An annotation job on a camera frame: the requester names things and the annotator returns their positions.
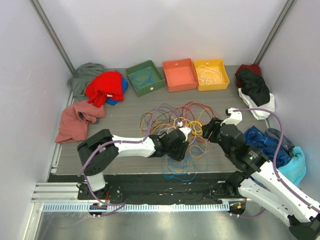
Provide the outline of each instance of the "white cloth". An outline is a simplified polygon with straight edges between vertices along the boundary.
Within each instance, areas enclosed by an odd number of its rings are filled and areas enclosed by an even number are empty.
[[[241,88],[238,88],[239,91],[239,96],[240,98],[242,98],[242,100],[244,101],[244,103],[251,109],[251,108],[261,108],[261,109],[267,109],[270,110],[272,112],[275,112],[276,107],[275,107],[275,95],[273,95],[272,93],[270,93],[270,101],[266,104],[263,104],[261,106],[257,106],[255,104],[255,102],[251,99],[251,97],[249,97],[248,95],[244,95],[241,91]],[[266,111],[250,111],[252,113],[252,115],[258,119],[258,120],[265,120],[269,117],[270,113],[266,112]]]

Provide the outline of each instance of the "black cloth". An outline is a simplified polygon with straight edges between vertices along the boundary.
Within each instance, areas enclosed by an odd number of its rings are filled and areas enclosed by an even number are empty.
[[[248,95],[258,107],[270,102],[270,91],[262,76],[243,68],[235,77],[242,83],[241,92]]]

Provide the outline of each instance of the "yellow bin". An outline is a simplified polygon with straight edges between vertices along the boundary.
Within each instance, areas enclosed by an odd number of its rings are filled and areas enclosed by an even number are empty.
[[[222,58],[195,60],[193,65],[198,77],[198,90],[223,90],[230,83]]]

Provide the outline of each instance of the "gray wood tabletop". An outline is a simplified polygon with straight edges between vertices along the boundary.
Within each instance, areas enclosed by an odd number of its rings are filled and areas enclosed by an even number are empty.
[[[225,119],[225,109],[227,108],[247,108],[238,95],[235,84],[235,72],[239,66],[226,66],[226,72],[230,79],[230,84],[225,90],[198,91],[197,89],[168,92],[167,88],[156,90],[147,95],[137,97],[132,86],[129,85],[124,94],[124,101],[118,102],[115,106],[105,104],[106,117],[99,119],[97,123],[90,123],[88,128],[88,138],[102,129],[110,129],[111,133],[120,137],[139,138],[139,122],[143,113],[150,111],[160,104],[168,104],[172,107],[182,106],[190,101],[208,105],[214,109],[218,117]],[[125,76],[125,69],[118,69]],[[195,115],[199,116],[200,109],[195,110]],[[209,122],[209,116],[203,114],[201,121]],[[250,112],[242,114],[243,120],[238,124],[238,128],[245,132],[251,126],[256,126],[261,131],[265,131],[264,120],[256,120]],[[58,162],[57,175],[75,175],[81,169],[81,162],[77,152],[80,142],[68,142],[62,145],[60,159]],[[116,158],[105,170],[104,174],[153,174],[168,172],[164,166],[164,158],[144,158],[144,157],[122,157]],[[200,158],[192,159],[194,164],[189,164],[186,172],[233,172],[236,168],[224,156],[223,151],[217,144],[209,143],[209,151]]]

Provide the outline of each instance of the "pink cloth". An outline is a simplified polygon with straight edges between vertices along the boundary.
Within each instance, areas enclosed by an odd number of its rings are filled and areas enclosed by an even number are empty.
[[[59,133],[55,138],[57,144],[78,142],[87,139],[89,122],[106,116],[104,106],[96,107],[91,103],[80,101],[63,110]]]

